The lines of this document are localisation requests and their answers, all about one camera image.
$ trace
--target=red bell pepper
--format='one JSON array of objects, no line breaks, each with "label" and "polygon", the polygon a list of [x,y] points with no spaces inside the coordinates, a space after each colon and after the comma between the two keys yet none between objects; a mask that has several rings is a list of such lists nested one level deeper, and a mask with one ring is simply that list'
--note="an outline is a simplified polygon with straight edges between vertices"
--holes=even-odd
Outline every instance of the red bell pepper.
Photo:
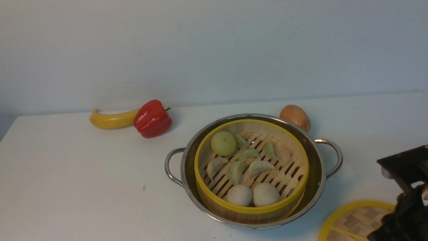
[{"label": "red bell pepper", "polygon": [[153,99],[147,102],[137,112],[134,127],[144,138],[151,138],[165,133],[172,125],[172,119],[162,103]]}]

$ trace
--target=yellow lid rim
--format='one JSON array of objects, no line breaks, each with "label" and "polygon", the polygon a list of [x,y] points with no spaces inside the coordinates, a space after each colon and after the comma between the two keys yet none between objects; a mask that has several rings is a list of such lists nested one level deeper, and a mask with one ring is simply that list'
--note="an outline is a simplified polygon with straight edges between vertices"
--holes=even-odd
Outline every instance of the yellow lid rim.
[{"label": "yellow lid rim", "polygon": [[392,210],[395,209],[395,205],[391,203],[383,202],[383,201],[377,201],[377,200],[361,200],[361,201],[345,204],[339,207],[338,209],[336,209],[332,214],[330,214],[330,216],[324,222],[318,236],[318,241],[327,241],[327,237],[328,237],[328,234],[330,233],[330,230],[335,230],[333,228],[333,224],[336,222],[336,220],[340,216],[357,208],[368,208],[368,207],[380,207],[380,208],[392,209]]},{"label": "yellow lid rim", "polygon": [[306,186],[306,183],[308,181],[309,168],[306,169],[306,174],[304,175],[303,180],[301,180],[302,184],[300,185],[300,187],[297,190],[294,190],[294,192],[289,197],[285,198],[284,200],[282,200],[280,202],[277,202],[277,203],[272,204],[272,205],[264,206],[264,207],[242,207],[242,206],[232,204],[230,202],[227,202],[227,201],[217,197],[214,193],[212,193],[212,191],[210,191],[208,189],[208,187],[205,185],[204,181],[202,180],[201,174],[199,173],[199,165],[198,165],[199,164],[199,154],[201,152],[203,144],[213,134],[215,134],[218,130],[220,130],[224,127],[233,125],[233,124],[244,123],[244,122],[266,124],[266,125],[275,127],[277,129],[281,130],[282,132],[284,132],[285,134],[287,134],[290,138],[292,138],[297,143],[298,147],[301,149],[301,151],[303,153],[304,162],[306,163],[306,166],[309,167],[308,156],[306,154],[305,149],[303,148],[300,141],[298,141],[298,139],[294,135],[292,135],[289,131],[285,130],[284,128],[279,127],[278,125],[272,124],[272,123],[264,121],[264,120],[243,119],[243,120],[231,121],[231,122],[225,123],[225,124],[215,128],[209,134],[207,134],[205,136],[205,138],[201,141],[201,143],[199,144],[198,150],[196,151],[196,157],[195,157],[194,168],[195,168],[196,181],[199,184],[200,189],[211,200],[213,200],[217,205],[219,205],[222,208],[225,208],[229,211],[233,211],[233,212],[239,213],[239,214],[247,214],[247,215],[263,215],[263,214],[269,214],[269,213],[276,212],[276,211],[284,208],[285,206],[291,204],[293,201],[295,201],[297,198],[299,198],[301,196],[301,194],[304,191],[304,187]]}]

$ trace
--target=pot handle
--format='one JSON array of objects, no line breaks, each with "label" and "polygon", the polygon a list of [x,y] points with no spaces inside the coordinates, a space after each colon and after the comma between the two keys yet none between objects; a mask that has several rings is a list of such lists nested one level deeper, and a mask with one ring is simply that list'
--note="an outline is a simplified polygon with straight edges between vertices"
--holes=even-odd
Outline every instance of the pot handle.
[{"label": "pot handle", "polygon": [[165,159],[165,173],[168,176],[168,178],[171,181],[173,181],[175,184],[181,187],[184,187],[183,182],[180,179],[174,177],[174,175],[171,173],[171,170],[169,169],[169,161],[171,160],[171,157],[180,152],[184,152],[184,148],[177,148],[168,153]]},{"label": "pot handle", "polygon": [[340,150],[339,146],[336,145],[336,143],[334,143],[334,142],[332,142],[330,140],[327,140],[327,139],[316,139],[315,142],[319,143],[319,144],[327,144],[327,145],[333,147],[333,149],[337,153],[337,164],[336,164],[336,166],[333,169],[331,169],[329,172],[327,172],[327,179],[328,179],[331,176],[333,176],[340,169],[340,167],[342,166],[342,163],[343,163],[342,151]]}]

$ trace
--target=stainless steel pot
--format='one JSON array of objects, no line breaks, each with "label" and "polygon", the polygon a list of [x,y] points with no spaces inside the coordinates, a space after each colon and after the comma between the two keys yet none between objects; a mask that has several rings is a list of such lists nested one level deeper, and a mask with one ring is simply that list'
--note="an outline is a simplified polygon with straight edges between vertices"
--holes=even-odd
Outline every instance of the stainless steel pot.
[{"label": "stainless steel pot", "polygon": [[[297,209],[294,211],[293,215],[291,215],[286,219],[283,219],[274,223],[265,223],[265,224],[243,224],[243,223],[232,222],[222,217],[219,217],[213,212],[211,212],[208,208],[204,206],[199,196],[199,192],[196,188],[194,160],[195,160],[196,150],[198,149],[200,142],[214,128],[224,123],[235,121],[235,120],[241,120],[241,119],[256,119],[256,120],[268,121],[273,124],[276,124],[288,130],[291,134],[293,134],[302,143],[303,147],[305,148],[306,154],[309,159],[308,183],[306,185],[306,189],[305,189],[305,193],[302,201],[298,205]],[[316,148],[316,143],[327,144],[331,146],[337,153],[337,159],[338,159],[337,164],[331,171],[327,173],[325,171],[324,161],[318,149]],[[181,167],[180,167],[181,180],[179,180],[178,178],[172,175],[169,169],[169,161],[171,160],[171,157],[173,155],[181,152],[183,152],[183,156],[181,158]],[[169,179],[171,179],[173,182],[180,185],[181,187],[184,187],[184,189],[187,192],[187,195],[190,197],[193,203],[201,211],[203,211],[205,214],[212,217],[213,219],[219,222],[225,223],[227,225],[239,227],[239,228],[269,229],[269,228],[278,227],[286,223],[289,223],[301,217],[303,214],[309,211],[309,209],[311,209],[312,206],[318,201],[324,189],[326,180],[339,170],[339,168],[342,165],[342,162],[343,162],[342,152],[340,151],[339,147],[335,143],[326,139],[312,140],[303,129],[294,125],[293,123],[290,123],[284,119],[280,119],[274,116],[269,116],[264,114],[237,114],[237,115],[228,116],[212,122],[211,124],[205,126],[202,130],[200,130],[190,140],[186,148],[178,148],[178,149],[172,150],[165,159],[165,172],[168,175]]]}]

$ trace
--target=dumpling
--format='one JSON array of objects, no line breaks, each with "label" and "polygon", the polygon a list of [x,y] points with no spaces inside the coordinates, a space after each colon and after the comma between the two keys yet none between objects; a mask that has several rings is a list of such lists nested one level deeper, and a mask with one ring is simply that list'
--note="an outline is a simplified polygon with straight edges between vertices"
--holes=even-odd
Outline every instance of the dumpling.
[{"label": "dumpling", "polygon": [[241,153],[241,155],[239,156],[239,160],[251,157],[261,157],[261,155],[256,149],[247,148]]},{"label": "dumpling", "polygon": [[265,154],[265,156],[269,159],[278,159],[276,154],[275,154],[275,149],[273,146],[273,142],[268,142],[265,147],[263,147],[263,153]]},{"label": "dumpling", "polygon": [[236,147],[238,147],[239,149],[250,147],[250,144],[242,136],[238,134],[234,134],[233,136],[235,137],[235,140],[236,140]]},{"label": "dumpling", "polygon": [[228,163],[228,162],[229,162],[229,160],[227,160],[226,158],[218,157],[218,158],[210,161],[210,163],[208,163],[207,175],[211,179],[211,181],[213,181],[213,177],[217,174],[217,172],[220,171],[220,169],[223,167],[223,165]]},{"label": "dumpling", "polygon": [[254,176],[260,174],[260,172],[264,172],[266,170],[275,169],[275,166],[265,161],[254,161],[248,167],[248,177],[253,178]]},{"label": "dumpling", "polygon": [[229,170],[227,171],[227,175],[229,181],[233,185],[239,185],[239,179],[242,176],[242,172],[245,168],[245,163],[243,161],[235,161],[230,165]]},{"label": "dumpling", "polygon": [[275,147],[275,153],[278,157],[281,167],[287,165],[290,162],[291,152],[289,149],[283,146]]}]

